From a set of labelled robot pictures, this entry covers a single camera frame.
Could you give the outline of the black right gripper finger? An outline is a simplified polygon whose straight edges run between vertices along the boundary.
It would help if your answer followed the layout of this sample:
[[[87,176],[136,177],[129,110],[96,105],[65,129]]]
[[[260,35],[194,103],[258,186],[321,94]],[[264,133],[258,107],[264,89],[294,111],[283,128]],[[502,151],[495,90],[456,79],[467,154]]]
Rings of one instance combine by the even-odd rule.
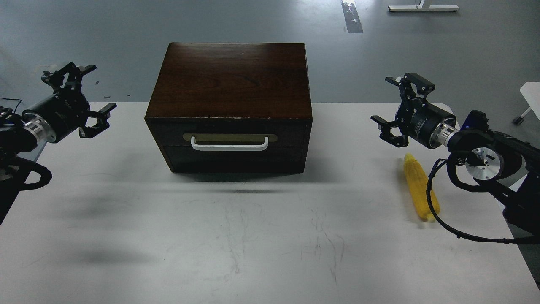
[[[370,119],[377,123],[378,129],[381,132],[379,136],[380,139],[398,148],[407,147],[409,145],[405,122],[402,119],[388,122],[377,115],[370,116]],[[392,133],[392,129],[395,128],[399,129],[401,133],[400,136],[395,136]]]
[[[401,106],[429,104],[427,96],[436,88],[434,83],[418,73],[405,73],[402,77],[386,77],[384,80],[399,88]]]

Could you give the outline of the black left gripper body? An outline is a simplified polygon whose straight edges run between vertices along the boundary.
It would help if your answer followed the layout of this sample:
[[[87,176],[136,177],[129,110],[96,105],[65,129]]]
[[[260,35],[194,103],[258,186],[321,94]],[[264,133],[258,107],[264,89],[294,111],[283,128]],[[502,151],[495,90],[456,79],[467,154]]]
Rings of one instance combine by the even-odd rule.
[[[24,127],[38,141],[56,144],[87,122],[89,102],[80,91],[61,88],[22,112]]]

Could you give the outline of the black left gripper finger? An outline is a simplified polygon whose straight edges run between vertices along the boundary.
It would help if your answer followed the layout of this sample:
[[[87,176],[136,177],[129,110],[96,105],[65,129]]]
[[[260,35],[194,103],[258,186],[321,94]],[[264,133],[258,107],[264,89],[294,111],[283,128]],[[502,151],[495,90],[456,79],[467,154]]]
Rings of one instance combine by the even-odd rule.
[[[60,92],[60,90],[81,92],[82,78],[96,69],[95,65],[83,67],[76,66],[75,63],[69,63],[52,73],[43,71],[42,82],[52,87],[54,92]]]
[[[108,123],[108,119],[110,118],[110,112],[116,108],[116,103],[108,103],[106,106],[104,106],[99,111],[91,111],[91,110],[84,110],[83,111],[83,117],[89,118],[92,117],[96,119],[96,124],[93,126],[86,126],[85,123],[83,123],[82,126],[79,127],[79,137],[80,138],[94,138],[98,134],[102,133],[108,127],[110,127],[110,124]]]

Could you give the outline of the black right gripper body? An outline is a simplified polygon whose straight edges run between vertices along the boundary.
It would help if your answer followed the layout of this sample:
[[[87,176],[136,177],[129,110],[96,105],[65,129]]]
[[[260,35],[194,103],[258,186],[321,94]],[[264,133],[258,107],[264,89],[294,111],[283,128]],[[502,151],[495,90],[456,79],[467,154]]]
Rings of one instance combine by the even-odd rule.
[[[446,145],[445,129],[456,126],[456,116],[426,100],[402,102],[396,119],[400,131],[423,146],[434,149]]]

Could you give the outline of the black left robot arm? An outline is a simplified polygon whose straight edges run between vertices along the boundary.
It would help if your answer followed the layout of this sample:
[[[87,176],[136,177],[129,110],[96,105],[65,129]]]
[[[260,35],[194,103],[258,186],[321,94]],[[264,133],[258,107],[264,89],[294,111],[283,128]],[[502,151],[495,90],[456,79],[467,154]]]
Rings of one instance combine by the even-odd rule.
[[[20,192],[48,185],[51,171],[35,161],[20,156],[32,152],[45,141],[56,144],[77,130],[81,138],[93,138],[110,126],[108,119],[115,103],[92,111],[83,95],[82,78],[94,71],[95,65],[85,67],[66,64],[58,71],[44,71],[42,81],[53,89],[52,95],[22,111],[1,108],[0,170],[1,219]]]

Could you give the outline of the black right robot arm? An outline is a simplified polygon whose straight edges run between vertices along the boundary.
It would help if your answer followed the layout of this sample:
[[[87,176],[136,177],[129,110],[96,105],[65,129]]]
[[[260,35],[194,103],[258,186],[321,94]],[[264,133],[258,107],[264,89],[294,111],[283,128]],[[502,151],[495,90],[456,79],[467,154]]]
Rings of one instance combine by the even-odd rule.
[[[371,119],[381,131],[380,139],[395,147],[406,147],[412,138],[428,149],[445,146],[448,158],[435,162],[422,194],[427,198],[431,214],[430,191],[437,171],[447,167],[450,181],[471,193],[489,193],[505,209],[504,218],[531,234],[514,239],[493,239],[463,233],[438,215],[436,221],[458,238],[502,244],[539,243],[539,150],[508,134],[489,128],[486,114],[473,110],[461,128],[456,117],[431,104],[427,96],[435,85],[417,73],[402,77],[386,77],[385,81],[399,88],[401,103],[393,121],[380,116]]]

